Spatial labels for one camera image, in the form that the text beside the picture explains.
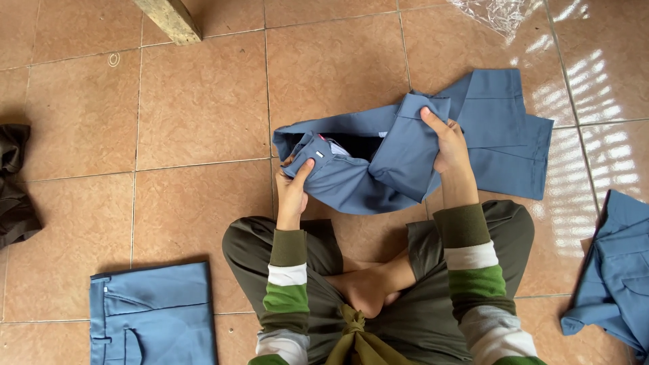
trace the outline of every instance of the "folded blue pants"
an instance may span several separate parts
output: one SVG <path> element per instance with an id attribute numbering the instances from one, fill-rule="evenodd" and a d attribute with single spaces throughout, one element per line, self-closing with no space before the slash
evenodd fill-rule
<path id="1" fill-rule="evenodd" d="M 90 277 L 90 365 L 214 365 L 207 262 Z"/>
<path id="2" fill-rule="evenodd" d="M 649 205 L 610 190 L 605 219 L 561 329 L 570 335 L 584 325 L 599 325 L 644 360 L 649 352 Z"/>
<path id="3" fill-rule="evenodd" d="M 476 69 L 437 95 L 412 91 L 401 104 L 281 127 L 273 143 L 282 160 L 295 155 L 282 167 L 291 177 L 315 160 L 304 189 L 316 199 L 344 213 L 392 212 L 441 184 L 422 107 L 460 124 L 479 189 L 543 198 L 554 121 L 525 113 L 517 69 Z"/>

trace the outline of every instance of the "white stripe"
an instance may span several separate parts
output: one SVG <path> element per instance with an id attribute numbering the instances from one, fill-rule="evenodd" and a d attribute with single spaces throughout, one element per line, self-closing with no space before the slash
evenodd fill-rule
<path id="1" fill-rule="evenodd" d="M 306 262 L 287 267 L 268 265 L 268 282 L 277 286 L 306 284 Z"/>
<path id="2" fill-rule="evenodd" d="M 288 338 L 270 337 L 257 343 L 255 349 L 257 356 L 271 355 L 276 353 L 280 355 L 288 365 L 307 365 L 308 358 L 304 350 L 297 342 Z"/>
<path id="3" fill-rule="evenodd" d="M 493 365 L 506 356 L 537 356 L 532 336 L 520 328 L 494 328 L 469 351 L 475 365 Z"/>
<path id="4" fill-rule="evenodd" d="M 449 270 L 482 269 L 498 264 L 493 241 L 478 246 L 446 248 L 444 259 Z"/>

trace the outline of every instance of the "dark olive pants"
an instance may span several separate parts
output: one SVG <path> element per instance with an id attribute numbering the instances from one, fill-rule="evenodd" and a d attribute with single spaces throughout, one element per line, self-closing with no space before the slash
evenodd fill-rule
<path id="1" fill-rule="evenodd" d="M 513 298 L 532 247 L 532 219 L 522 205 L 511 200 L 488 201 L 482 208 L 507 296 Z M 329 220 L 303 221 L 302 228 L 308 233 L 309 363 L 322 364 L 345 326 L 338 312 L 345 299 L 324 279 L 343 272 L 343 257 Z M 223 254 L 257 315 L 263 312 L 274 229 L 275 221 L 269 218 L 241 218 L 223 237 Z M 434 221 L 408 224 L 408 254 L 417 282 L 376 318 L 367 320 L 365 330 L 422 364 L 471 361 L 451 314 L 448 270 Z"/>

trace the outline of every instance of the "green striped sweater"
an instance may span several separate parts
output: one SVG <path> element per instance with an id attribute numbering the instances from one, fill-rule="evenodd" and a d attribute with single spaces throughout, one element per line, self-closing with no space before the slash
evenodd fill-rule
<path id="1" fill-rule="evenodd" d="M 475 365 L 540 365 L 520 328 L 479 204 L 434 214 L 448 266 L 453 316 Z M 307 365 L 309 348 L 304 231 L 275 231 L 257 357 L 249 365 Z"/>

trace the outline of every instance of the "ceramic floor tile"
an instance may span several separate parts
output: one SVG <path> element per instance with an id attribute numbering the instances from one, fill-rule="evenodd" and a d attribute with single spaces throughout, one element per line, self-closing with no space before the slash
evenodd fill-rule
<path id="1" fill-rule="evenodd" d="M 263 32 L 143 52 L 138 170 L 269 156 Z"/>
<path id="2" fill-rule="evenodd" d="M 274 158 L 273 171 L 278 168 L 279 159 Z M 273 192 L 276 216 L 277 189 Z M 418 204 L 396 212 L 359 216 L 340 213 L 310 196 L 302 219 L 331 219 L 343 255 L 360 261 L 387 262 L 408 246 L 406 224 L 426 220 L 426 206 Z"/>
<path id="3" fill-rule="evenodd" d="M 555 127 L 574 125 L 543 2 L 535 0 L 530 11 L 513 41 L 454 6 L 403 12 L 412 87 L 436 93 L 474 68 L 519 68 L 527 112 L 555 120 Z"/>
<path id="4" fill-rule="evenodd" d="M 447 0 L 398 0 L 399 9 L 420 8 L 430 5 L 447 5 Z"/>
<path id="5" fill-rule="evenodd" d="M 409 91 L 397 14 L 269 29 L 271 128 L 382 107 Z"/>
<path id="6" fill-rule="evenodd" d="M 32 125 L 24 181 L 132 171 L 138 126 L 140 51 L 32 67 Z"/>
<path id="7" fill-rule="evenodd" d="M 266 0 L 264 6 L 266 25 L 268 27 L 281 27 L 391 12 L 397 9 L 397 2 L 395 0 Z"/>
<path id="8" fill-rule="evenodd" d="M 209 260 L 217 313 L 249 312 L 221 252 L 234 220 L 273 213 L 270 161 L 138 172 L 133 265 Z"/>
<path id="9" fill-rule="evenodd" d="M 517 296 L 571 293 L 597 220 L 596 207 L 577 130 L 552 133 L 545 196 L 542 201 L 479 192 L 480 201 L 511 199 L 534 220 L 535 237 Z M 431 214 L 442 209 L 441 189 L 426 200 Z"/>
<path id="10" fill-rule="evenodd" d="M 263 0 L 183 0 L 183 4 L 203 37 L 263 28 Z M 169 37 L 144 15 L 142 44 L 169 42 Z"/>
<path id="11" fill-rule="evenodd" d="M 261 329 L 255 313 L 215 316 L 214 323 L 219 365 L 246 364 L 255 356 Z"/>
<path id="12" fill-rule="evenodd" d="M 534 338 L 539 358 L 548 365 L 627 365 L 626 345 L 600 327 L 584 327 L 573 336 L 563 336 L 559 318 L 568 309 L 570 297 L 517 299 L 522 328 Z"/>
<path id="13" fill-rule="evenodd" d="M 649 121 L 585 126 L 582 136 L 600 208 L 609 189 L 649 203 Z"/>
<path id="14" fill-rule="evenodd" d="M 0 124 L 11 123 L 5 118 L 24 114 L 28 79 L 29 68 L 26 67 L 0 71 Z"/>
<path id="15" fill-rule="evenodd" d="M 38 1 L 3 1 L 0 12 L 0 69 L 31 63 Z"/>
<path id="16" fill-rule="evenodd" d="M 89 277 L 129 268 L 132 184 L 125 173 L 20 185 L 44 228 L 8 248 L 5 321 L 88 318 Z"/>
<path id="17" fill-rule="evenodd" d="M 139 47 L 141 23 L 131 0 L 41 0 L 33 63 Z"/>
<path id="18" fill-rule="evenodd" d="M 3 324 L 3 364 L 86 365 L 89 322 Z"/>
<path id="19" fill-rule="evenodd" d="M 649 6 L 550 0 L 580 123 L 649 117 Z"/>
<path id="20" fill-rule="evenodd" d="M 3 321 L 3 307 L 5 304 L 5 277 L 6 277 L 6 258 L 9 249 L 0 249 L 0 322 Z"/>

